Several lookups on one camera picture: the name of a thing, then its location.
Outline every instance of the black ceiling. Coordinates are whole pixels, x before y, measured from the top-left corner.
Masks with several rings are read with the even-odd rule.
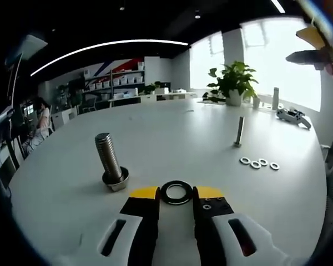
[[[279,0],[286,15],[303,16],[293,0]],[[69,52],[114,40],[166,39],[189,44],[218,30],[226,32],[240,22],[259,17],[279,16],[270,0],[108,0],[20,6],[6,11],[10,20],[3,30],[5,54],[20,37],[34,33],[48,45],[22,64],[27,75]],[[125,10],[120,11],[121,3]],[[195,19],[199,9],[201,18]],[[87,50],[64,58],[40,71],[34,84],[71,70],[105,60],[159,55],[173,58],[187,47],[173,44],[121,44]]]

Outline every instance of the metal rod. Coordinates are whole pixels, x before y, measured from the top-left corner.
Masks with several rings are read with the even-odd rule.
[[[244,116],[239,117],[239,124],[238,124],[238,133],[237,133],[237,139],[234,142],[234,145],[240,146],[240,140],[242,138],[242,131],[243,131],[243,125],[244,125]]]
[[[110,133],[98,134],[95,137],[95,144],[108,178],[113,182],[123,181],[121,167],[117,162]]]

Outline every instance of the table surface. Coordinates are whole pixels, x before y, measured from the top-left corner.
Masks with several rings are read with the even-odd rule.
[[[161,101],[79,115],[47,138],[12,178],[13,214],[23,233],[47,259],[69,254],[82,233],[115,216],[131,190],[184,180],[216,187],[235,212],[267,229],[274,244],[294,258],[308,258],[317,244],[326,207],[326,177],[315,130],[281,121],[273,112],[245,106]],[[239,116],[242,147],[233,148]],[[110,193],[94,144],[112,135],[128,188]],[[265,158],[280,165],[253,170],[239,163]],[[154,265],[198,265],[192,203],[161,203]]]

